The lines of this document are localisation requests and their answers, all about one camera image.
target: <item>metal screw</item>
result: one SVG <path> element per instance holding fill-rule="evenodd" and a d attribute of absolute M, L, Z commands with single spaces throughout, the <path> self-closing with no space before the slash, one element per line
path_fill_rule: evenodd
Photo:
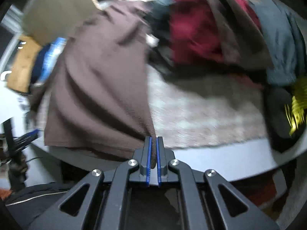
<path fill-rule="evenodd" d="M 138 161 L 137 161 L 137 160 L 134 160 L 134 159 L 131 159 L 131 160 L 128 161 L 128 164 L 129 164 L 130 166 L 135 166 L 135 165 L 138 164 Z"/>
<path fill-rule="evenodd" d="M 101 171 L 100 170 L 93 170 L 92 171 L 92 175 L 93 176 L 100 176 L 101 175 Z"/>
<path fill-rule="evenodd" d="M 171 165 L 172 165 L 172 166 L 176 166 L 176 165 L 178 165 L 178 164 L 179 164 L 179 160 L 177 160 L 177 159 L 171 160 Z"/>
<path fill-rule="evenodd" d="M 207 176 L 212 177 L 216 175 L 216 171 L 215 170 L 207 170 L 206 171 Z"/>

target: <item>checkered cloth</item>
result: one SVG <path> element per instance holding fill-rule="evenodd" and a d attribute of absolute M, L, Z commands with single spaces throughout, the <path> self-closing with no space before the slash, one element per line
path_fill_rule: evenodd
<path fill-rule="evenodd" d="M 148 101 L 165 147 L 216 146 L 266 137 L 262 95 L 227 75 L 166 82 L 148 66 Z"/>

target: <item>red cloth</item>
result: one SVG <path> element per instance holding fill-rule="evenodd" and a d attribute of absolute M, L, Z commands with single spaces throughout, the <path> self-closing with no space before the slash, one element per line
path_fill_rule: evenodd
<path fill-rule="evenodd" d="M 261 24 L 259 21 L 258 16 L 256 15 L 255 11 L 248 5 L 248 2 L 246 0 L 235 0 L 240 7 L 249 15 L 249 17 L 252 19 L 252 21 L 255 23 L 257 28 L 261 30 Z"/>
<path fill-rule="evenodd" d="M 171 49 L 175 64 L 223 63 L 221 41 L 206 0 L 175 0 L 170 15 Z"/>

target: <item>tan panel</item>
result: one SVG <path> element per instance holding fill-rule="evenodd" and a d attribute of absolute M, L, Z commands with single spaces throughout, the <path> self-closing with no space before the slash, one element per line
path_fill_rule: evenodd
<path fill-rule="evenodd" d="M 27 42 L 19 49 L 13 63 L 12 73 L 8 77 L 7 86 L 10 89 L 27 93 L 33 65 L 41 45 L 29 36 L 21 36 L 20 40 Z"/>
<path fill-rule="evenodd" d="M 39 44 L 66 37 L 75 25 L 99 11 L 97 0 L 29 0 L 23 29 Z"/>

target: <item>clothing pile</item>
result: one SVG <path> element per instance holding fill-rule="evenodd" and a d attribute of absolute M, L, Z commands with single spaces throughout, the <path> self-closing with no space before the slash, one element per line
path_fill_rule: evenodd
<path fill-rule="evenodd" d="M 148 34 L 159 39 L 152 49 Z M 292 85 L 306 73 L 305 52 L 294 16 L 273 0 L 115 1 L 68 39 L 49 78 L 33 89 L 31 110 L 50 91 L 45 145 L 90 149 L 106 159 L 131 158 L 151 135 L 154 167 L 149 60 L 164 78 L 235 73 L 257 83 L 272 147 L 287 140 L 289 148 L 305 127 L 293 131 L 291 123 Z"/>

